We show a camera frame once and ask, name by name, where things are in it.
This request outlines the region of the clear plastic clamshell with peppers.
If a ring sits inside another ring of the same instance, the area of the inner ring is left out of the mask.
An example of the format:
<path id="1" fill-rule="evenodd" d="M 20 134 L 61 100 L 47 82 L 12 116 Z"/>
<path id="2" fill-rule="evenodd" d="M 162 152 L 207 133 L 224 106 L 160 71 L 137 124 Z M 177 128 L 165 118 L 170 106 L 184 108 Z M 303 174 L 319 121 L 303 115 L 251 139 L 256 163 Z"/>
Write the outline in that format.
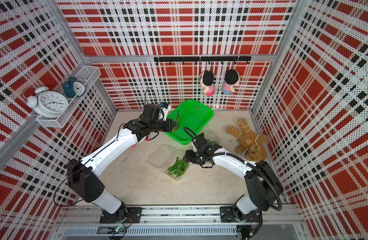
<path id="1" fill-rule="evenodd" d="M 179 181 L 184 175 L 177 179 L 168 175 L 166 171 L 175 163 L 177 157 L 184 160 L 185 152 L 186 151 L 184 149 L 174 148 L 167 144 L 163 144 L 150 156 L 147 163 L 159 170 L 165 176 L 170 177 L 175 181 Z"/>

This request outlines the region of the small green pepper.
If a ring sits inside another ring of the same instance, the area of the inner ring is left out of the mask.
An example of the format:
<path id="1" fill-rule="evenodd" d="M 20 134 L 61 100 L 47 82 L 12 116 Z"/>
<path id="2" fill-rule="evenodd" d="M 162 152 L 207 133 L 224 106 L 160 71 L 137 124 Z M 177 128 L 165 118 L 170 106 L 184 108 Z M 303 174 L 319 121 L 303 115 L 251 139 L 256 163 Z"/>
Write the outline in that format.
<path id="1" fill-rule="evenodd" d="M 177 111 L 177 117 L 176 117 L 175 123 L 177 124 L 175 129 L 178 129 L 180 127 L 180 112 L 179 111 Z"/>

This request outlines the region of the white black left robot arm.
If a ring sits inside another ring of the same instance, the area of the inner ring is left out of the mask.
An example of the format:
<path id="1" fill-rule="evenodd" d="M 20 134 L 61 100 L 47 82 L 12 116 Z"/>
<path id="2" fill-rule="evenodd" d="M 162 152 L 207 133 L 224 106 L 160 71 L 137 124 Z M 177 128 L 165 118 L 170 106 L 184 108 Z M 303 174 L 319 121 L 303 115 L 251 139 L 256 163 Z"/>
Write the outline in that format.
<path id="1" fill-rule="evenodd" d="M 105 214 L 123 216 L 125 204 L 106 190 L 99 179 L 104 170 L 125 150 L 147 140 L 151 133 L 170 133 L 178 128 L 178 123 L 168 118 L 171 106 L 147 104 L 143 113 L 130 120 L 118 130 L 107 143 L 80 161 L 73 159 L 67 165 L 68 186 L 87 203 L 94 203 Z"/>

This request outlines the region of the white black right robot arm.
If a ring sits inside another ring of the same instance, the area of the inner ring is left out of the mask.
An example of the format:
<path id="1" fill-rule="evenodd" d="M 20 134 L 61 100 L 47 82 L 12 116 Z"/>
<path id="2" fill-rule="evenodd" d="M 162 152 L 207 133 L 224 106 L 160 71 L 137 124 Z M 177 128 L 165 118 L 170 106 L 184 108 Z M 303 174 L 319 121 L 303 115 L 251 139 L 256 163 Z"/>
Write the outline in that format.
<path id="1" fill-rule="evenodd" d="M 248 193 L 240 197 L 234 204 L 234 214 L 241 218 L 253 211 L 266 212 L 269 209 L 281 211 L 283 204 L 282 184 L 266 161 L 258 163 L 244 160 L 229 153 L 218 144 L 205 139 L 204 134 L 188 133 L 193 149 L 186 152 L 185 161 L 198 165 L 203 169 L 218 166 L 241 178 Z"/>

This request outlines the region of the clear plastic clamshell with leaves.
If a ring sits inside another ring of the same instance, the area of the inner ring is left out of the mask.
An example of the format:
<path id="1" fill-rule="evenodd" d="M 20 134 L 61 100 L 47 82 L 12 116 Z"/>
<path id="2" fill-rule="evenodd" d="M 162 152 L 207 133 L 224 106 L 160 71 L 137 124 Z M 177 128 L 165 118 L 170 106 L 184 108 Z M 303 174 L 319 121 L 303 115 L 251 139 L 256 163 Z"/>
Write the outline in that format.
<path id="1" fill-rule="evenodd" d="M 221 144 L 221 139 L 215 134 L 214 131 L 206 130 L 203 131 L 204 137 L 207 140 L 207 142 L 212 144 Z"/>

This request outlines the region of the green plastic basket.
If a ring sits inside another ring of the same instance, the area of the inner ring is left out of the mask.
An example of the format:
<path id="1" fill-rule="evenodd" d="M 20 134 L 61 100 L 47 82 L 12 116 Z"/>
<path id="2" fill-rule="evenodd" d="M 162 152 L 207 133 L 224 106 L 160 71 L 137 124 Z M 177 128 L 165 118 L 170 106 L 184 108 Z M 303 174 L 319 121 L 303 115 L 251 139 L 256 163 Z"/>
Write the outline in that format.
<path id="1" fill-rule="evenodd" d="M 183 102 L 169 113 L 167 118 L 175 121 L 177 112 L 180 114 L 179 129 L 166 134 L 181 145 L 187 145 L 191 142 L 191 138 L 185 133 L 183 127 L 188 127 L 195 134 L 198 134 L 214 116 L 214 111 L 211 108 L 195 100 Z"/>

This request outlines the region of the brown teddy bear plush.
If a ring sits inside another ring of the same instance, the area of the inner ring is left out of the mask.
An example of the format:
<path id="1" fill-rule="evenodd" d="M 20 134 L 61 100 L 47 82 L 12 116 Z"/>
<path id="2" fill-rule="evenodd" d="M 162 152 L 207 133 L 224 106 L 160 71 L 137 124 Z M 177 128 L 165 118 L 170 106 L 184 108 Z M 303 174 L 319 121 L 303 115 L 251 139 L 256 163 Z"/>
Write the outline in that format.
<path id="1" fill-rule="evenodd" d="M 238 119 L 237 124 L 239 129 L 234 126 L 226 127 L 226 132 L 234 136 L 239 143 L 235 148 L 236 154 L 256 163 L 265 161 L 268 156 L 264 147 L 267 136 L 258 135 L 244 118 Z"/>

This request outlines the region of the hanging doll pink striped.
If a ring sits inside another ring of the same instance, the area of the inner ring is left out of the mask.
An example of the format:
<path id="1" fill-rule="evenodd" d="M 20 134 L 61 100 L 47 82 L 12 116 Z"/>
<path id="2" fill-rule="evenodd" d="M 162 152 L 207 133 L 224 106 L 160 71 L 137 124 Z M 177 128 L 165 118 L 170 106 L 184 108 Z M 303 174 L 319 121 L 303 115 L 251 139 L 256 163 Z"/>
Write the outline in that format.
<path id="1" fill-rule="evenodd" d="M 211 97 L 215 93 L 213 72 L 208 70 L 203 71 L 200 75 L 200 84 L 204 89 L 204 94 L 208 97 Z"/>

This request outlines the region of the hanging doll blue pants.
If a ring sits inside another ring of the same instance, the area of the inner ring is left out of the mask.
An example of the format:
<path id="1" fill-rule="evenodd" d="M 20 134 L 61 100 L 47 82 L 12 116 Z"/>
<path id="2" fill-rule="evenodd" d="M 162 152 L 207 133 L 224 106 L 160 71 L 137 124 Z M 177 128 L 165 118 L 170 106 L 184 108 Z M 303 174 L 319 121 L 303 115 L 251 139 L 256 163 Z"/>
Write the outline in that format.
<path id="1" fill-rule="evenodd" d="M 230 69 L 226 71 L 222 91 L 225 95 L 231 95 L 236 92 L 235 87 L 240 84 L 240 74 L 237 70 Z"/>

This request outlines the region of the teal alarm clock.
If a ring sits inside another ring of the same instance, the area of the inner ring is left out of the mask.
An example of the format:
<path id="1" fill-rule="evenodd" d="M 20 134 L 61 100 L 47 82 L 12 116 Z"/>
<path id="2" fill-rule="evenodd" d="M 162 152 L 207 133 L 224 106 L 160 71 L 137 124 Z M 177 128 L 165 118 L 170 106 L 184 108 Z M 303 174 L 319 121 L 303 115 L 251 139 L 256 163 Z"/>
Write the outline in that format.
<path id="1" fill-rule="evenodd" d="M 85 85 L 79 82 L 76 77 L 68 77 L 68 79 L 63 82 L 62 88 L 69 98 L 80 98 L 86 93 Z"/>

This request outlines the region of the white twin-bell alarm clock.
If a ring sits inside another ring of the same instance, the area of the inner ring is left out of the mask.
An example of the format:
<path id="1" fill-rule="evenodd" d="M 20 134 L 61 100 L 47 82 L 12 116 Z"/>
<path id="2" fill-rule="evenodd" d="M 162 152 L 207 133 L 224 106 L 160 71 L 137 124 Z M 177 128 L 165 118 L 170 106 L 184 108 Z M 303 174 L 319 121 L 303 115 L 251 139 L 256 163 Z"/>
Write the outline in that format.
<path id="1" fill-rule="evenodd" d="M 68 109 L 67 98 L 46 86 L 36 88 L 34 93 L 26 98 L 26 105 L 40 117 L 58 118 Z"/>

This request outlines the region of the black hook rail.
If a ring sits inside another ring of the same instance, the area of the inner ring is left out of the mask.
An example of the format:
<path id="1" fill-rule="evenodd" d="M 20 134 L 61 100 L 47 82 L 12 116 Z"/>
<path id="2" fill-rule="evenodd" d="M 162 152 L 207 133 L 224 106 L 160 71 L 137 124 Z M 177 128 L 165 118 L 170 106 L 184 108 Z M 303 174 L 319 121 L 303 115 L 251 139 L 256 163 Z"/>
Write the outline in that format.
<path id="1" fill-rule="evenodd" d="M 250 62 L 251 56 L 197 56 L 197 57 L 154 57 L 155 63 L 173 62 Z"/>

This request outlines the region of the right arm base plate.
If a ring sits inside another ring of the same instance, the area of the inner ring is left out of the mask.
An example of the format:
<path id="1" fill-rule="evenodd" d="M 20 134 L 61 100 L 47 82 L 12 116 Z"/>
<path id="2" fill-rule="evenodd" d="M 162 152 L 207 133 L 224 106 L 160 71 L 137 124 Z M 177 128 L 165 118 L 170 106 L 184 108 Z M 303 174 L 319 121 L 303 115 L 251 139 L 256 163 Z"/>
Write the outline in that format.
<path id="1" fill-rule="evenodd" d="M 220 207 L 222 223 L 258 223 L 261 219 L 260 212 L 255 210 L 248 214 L 242 214 L 237 207 Z"/>

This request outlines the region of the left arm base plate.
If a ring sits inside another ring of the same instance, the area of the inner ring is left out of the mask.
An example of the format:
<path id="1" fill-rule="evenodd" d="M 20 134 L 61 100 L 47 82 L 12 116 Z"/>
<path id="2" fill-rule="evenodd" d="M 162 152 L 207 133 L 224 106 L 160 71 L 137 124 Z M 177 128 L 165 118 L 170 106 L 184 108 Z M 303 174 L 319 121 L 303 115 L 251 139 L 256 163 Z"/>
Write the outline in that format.
<path id="1" fill-rule="evenodd" d="M 106 210 L 102 211 L 100 224 L 138 224 L 141 219 L 143 208 L 141 207 L 120 207 L 115 213 L 110 214 Z"/>

